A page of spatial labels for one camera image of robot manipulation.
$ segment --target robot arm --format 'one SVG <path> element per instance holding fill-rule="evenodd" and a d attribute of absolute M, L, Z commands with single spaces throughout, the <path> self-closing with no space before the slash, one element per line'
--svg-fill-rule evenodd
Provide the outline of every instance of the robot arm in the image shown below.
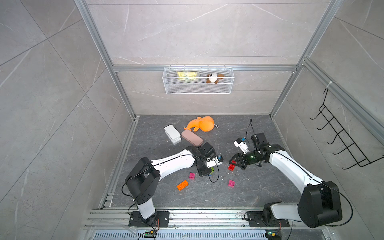
<path fill-rule="evenodd" d="M 251 139 L 256 150 L 247 152 L 242 149 L 246 153 L 235 154 L 229 163 L 245 170 L 247 165 L 269 162 L 286 175 L 301 193 L 299 203 L 266 204 L 263 214 L 265 222 L 287 219 L 302 221 L 315 228 L 342 219 L 340 196 L 329 188 L 338 191 L 336 184 L 331 181 L 324 182 L 310 173 L 293 160 L 281 146 L 269 144 L 264 134 L 255 134 Z"/>
<path fill-rule="evenodd" d="M 152 196 L 161 179 L 180 169 L 196 166 L 200 177 L 211 173 L 211 167 L 221 165 L 223 158 L 215 156 L 209 143 L 201 147 L 190 146 L 183 151 L 162 159 L 141 158 L 125 179 L 141 217 L 146 220 L 156 212 Z"/>

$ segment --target wall tile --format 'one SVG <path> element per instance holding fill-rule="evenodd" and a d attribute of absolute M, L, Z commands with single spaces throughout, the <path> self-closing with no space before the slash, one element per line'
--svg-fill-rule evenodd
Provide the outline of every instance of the wall tile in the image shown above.
<path fill-rule="evenodd" d="M 52 239 L 77 239 L 84 220 L 83 216 L 99 207 L 120 149 L 119 140 L 108 128 L 81 177 Z"/>
<path fill-rule="evenodd" d="M 0 65 L 45 39 L 20 1 L 0 2 Z"/>
<path fill-rule="evenodd" d="M 323 91 L 324 86 L 311 73 L 304 71 L 296 80 L 287 99 L 322 151 L 327 163 L 351 198 L 365 224 L 373 236 L 379 239 L 381 235 L 378 223 L 384 216 L 381 207 L 384 191 L 382 186 L 384 160 L 365 167 L 355 166 L 348 170 L 342 169 L 342 167 L 353 165 L 355 163 L 353 158 L 348 151 L 333 155 L 332 153 L 343 149 L 342 142 L 337 138 L 333 144 L 327 144 L 327 142 L 332 142 L 336 135 L 332 128 L 328 125 L 323 130 L 317 129 L 327 123 L 322 116 L 316 120 L 310 119 L 319 112 L 318 108 L 324 100 Z M 377 159 L 383 155 L 384 146 L 331 93 L 327 94 L 325 104 L 369 159 Z M 331 123 L 338 131 L 341 130 L 340 124 L 335 120 Z M 342 134 L 341 138 L 346 144 L 352 143 L 346 134 Z M 356 148 L 351 147 L 351 151 L 359 160 L 363 159 L 361 154 L 357 154 Z"/>
<path fill-rule="evenodd" d="M 346 0 L 336 17 L 384 38 L 383 10 L 382 0 Z"/>
<path fill-rule="evenodd" d="M 111 56 L 174 58 L 299 56 L 326 7 L 326 3 L 89 5 Z M 188 32 L 192 29 L 195 36 Z"/>
<path fill-rule="evenodd" d="M 238 0 L 86 0 L 88 4 L 236 4 Z M 242 0 L 241 3 L 328 3 L 329 0 Z"/>
<path fill-rule="evenodd" d="M 87 95 L 109 124 L 121 102 L 121 97 L 107 69 L 96 80 Z"/>
<path fill-rule="evenodd" d="M 127 108 L 125 107 L 123 101 L 121 101 L 115 115 L 112 118 L 111 123 L 109 124 L 109 127 L 112 129 L 115 136 L 119 139 L 120 143 L 124 141 L 131 121 L 132 119 L 129 116 Z"/>
<path fill-rule="evenodd" d="M 384 40 L 334 18 L 312 59 L 384 122 Z"/>
<path fill-rule="evenodd" d="M 0 202 L 4 238 L 51 238 L 107 127 L 85 96 Z"/>
<path fill-rule="evenodd" d="M 128 91 L 136 114 L 269 114 L 281 91 L 233 91 L 230 94 L 166 94 Z"/>
<path fill-rule="evenodd" d="M 83 96 L 48 41 L 0 66 L 0 199 Z"/>
<path fill-rule="evenodd" d="M 283 102 L 274 120 L 292 153 L 292 157 L 314 175 L 325 181 L 333 181 L 339 187 L 340 192 L 345 194 L 342 185 L 322 152 L 287 100 Z M 345 222 L 351 214 L 349 204 L 342 197 L 341 207 L 343 219 L 338 223 Z M 345 226 L 335 228 L 335 231 L 340 239 L 374 239 L 360 215 L 356 213 L 355 208 L 352 220 Z"/>
<path fill-rule="evenodd" d="M 232 91 L 283 90 L 291 71 L 236 71 Z"/>
<path fill-rule="evenodd" d="M 111 57 L 114 65 L 144 64 L 293 64 L 296 65 L 300 56 L 259 56 L 259 57 Z"/>
<path fill-rule="evenodd" d="M 87 92 L 106 67 L 84 21 L 51 37 L 50 42 Z"/>
<path fill-rule="evenodd" d="M 53 34 L 82 17 L 73 0 L 21 0 L 44 34 Z"/>

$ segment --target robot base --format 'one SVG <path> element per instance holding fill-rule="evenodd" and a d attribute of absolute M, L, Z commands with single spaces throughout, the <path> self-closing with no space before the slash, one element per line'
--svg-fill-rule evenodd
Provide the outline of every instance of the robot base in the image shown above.
<path fill-rule="evenodd" d="M 132 212 L 129 219 L 129 227 L 148 227 L 148 225 L 155 227 L 155 220 L 159 219 L 160 227 L 168 227 L 169 212 L 157 211 L 154 215 L 150 216 L 147 220 L 142 220 L 140 212 Z"/>
<path fill-rule="evenodd" d="M 278 202 L 272 202 L 264 205 L 263 211 L 249 211 L 248 222 L 250 227 L 289 227 L 289 222 L 286 219 L 276 219 L 271 211 L 271 205 Z"/>

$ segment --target mounting plate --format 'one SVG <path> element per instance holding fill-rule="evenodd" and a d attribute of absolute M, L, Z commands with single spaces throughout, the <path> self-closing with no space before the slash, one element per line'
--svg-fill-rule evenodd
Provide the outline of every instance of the mounting plate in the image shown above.
<path fill-rule="evenodd" d="M 168 211 L 157 211 L 156 218 L 160 221 L 160 227 L 168 227 L 169 212 Z M 141 220 L 139 211 L 132 212 L 129 219 L 129 227 L 148 227 L 146 223 Z"/>
<path fill-rule="evenodd" d="M 286 219 L 278 219 L 270 224 L 266 224 L 263 221 L 263 211 L 249 211 L 247 212 L 248 223 L 250 227 L 280 227 L 279 222 L 281 222 L 281 227 L 289 227 L 289 222 Z"/>

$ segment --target black wire rack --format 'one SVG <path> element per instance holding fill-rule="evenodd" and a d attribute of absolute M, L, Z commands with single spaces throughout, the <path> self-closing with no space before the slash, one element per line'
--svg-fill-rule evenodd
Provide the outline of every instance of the black wire rack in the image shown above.
<path fill-rule="evenodd" d="M 380 160 L 380 159 L 383 159 L 384 158 L 384 155 L 381 157 L 381 158 L 378 158 L 378 159 L 376 159 L 376 160 L 374 160 L 374 161 L 370 161 L 368 158 L 367 158 L 367 156 L 365 156 L 365 154 L 362 152 L 362 150 L 359 148 L 359 146 L 356 144 L 356 142 L 353 140 L 353 138 L 350 136 L 350 134 L 345 130 L 345 128 L 340 124 L 340 122 L 339 122 L 339 120 L 337 120 L 336 118 L 335 118 L 335 116 L 332 114 L 332 112 L 328 109 L 328 107 L 327 106 L 325 106 L 325 99 L 326 99 L 326 97 L 327 97 L 327 94 L 328 94 L 328 89 L 326 88 L 325 90 L 324 90 L 324 92 L 323 92 L 323 94 L 325 93 L 325 96 L 324 96 L 324 100 L 323 100 L 323 104 L 319 107 L 319 114 L 317 114 L 317 116 L 315 117 L 315 118 L 311 118 L 311 120 L 315 120 L 318 116 L 320 116 L 320 115 L 322 115 L 326 120 L 327 120 L 327 124 L 325 124 L 322 128 L 318 128 L 318 130 L 322 130 L 322 129 L 324 129 L 327 125 L 330 125 L 331 127 L 332 127 L 332 129 L 333 129 L 333 131 L 336 133 L 336 135 L 335 135 L 335 137 L 333 138 L 333 141 L 332 142 L 327 142 L 329 145 L 331 145 L 331 144 L 333 144 L 334 142 L 335 142 L 335 140 L 336 140 L 336 138 L 337 137 L 339 137 L 339 139 L 341 140 L 341 142 L 343 143 L 343 145 L 344 145 L 344 149 L 343 150 L 341 150 L 341 151 L 339 151 L 338 153 L 332 153 L 333 155 L 338 155 L 338 154 L 340 154 L 340 153 L 342 153 L 342 152 L 344 152 L 345 150 L 347 150 L 350 154 L 351 154 L 351 156 L 353 157 L 353 159 L 355 160 L 355 164 L 353 164 L 352 166 L 350 166 L 350 167 L 342 167 L 342 169 L 350 169 L 351 167 L 354 167 L 354 166 L 356 166 L 356 165 L 358 165 L 359 167 L 364 167 L 364 166 L 367 166 L 368 164 L 372 164 L 372 163 L 374 163 L 374 162 L 376 162 L 376 161 L 378 161 L 378 160 Z M 331 119 L 329 119 L 328 120 L 328 118 L 324 115 L 324 113 L 323 113 L 323 111 L 324 110 L 327 110 L 328 111 L 328 113 L 331 115 Z M 332 123 L 331 123 L 331 121 L 332 120 L 335 120 L 339 125 L 340 125 L 340 127 L 341 127 L 341 130 L 340 131 L 336 131 L 336 128 L 338 128 L 339 129 L 339 127 L 336 127 L 336 126 L 334 126 L 334 125 L 332 125 Z M 351 144 L 349 144 L 348 146 L 345 144 L 345 142 L 346 141 L 344 141 L 342 138 L 341 138 L 341 136 L 340 136 L 340 134 L 341 133 L 345 133 L 347 136 L 348 136 L 348 138 L 350 139 L 350 141 L 352 142 Z M 357 149 L 360 151 L 360 153 L 362 154 L 362 156 L 363 156 L 363 160 L 360 160 L 360 161 L 358 161 L 357 159 L 356 159 L 356 157 L 355 157 L 355 155 L 351 152 L 351 150 L 350 150 L 350 147 L 352 147 L 352 146 L 356 146 L 357 147 Z"/>

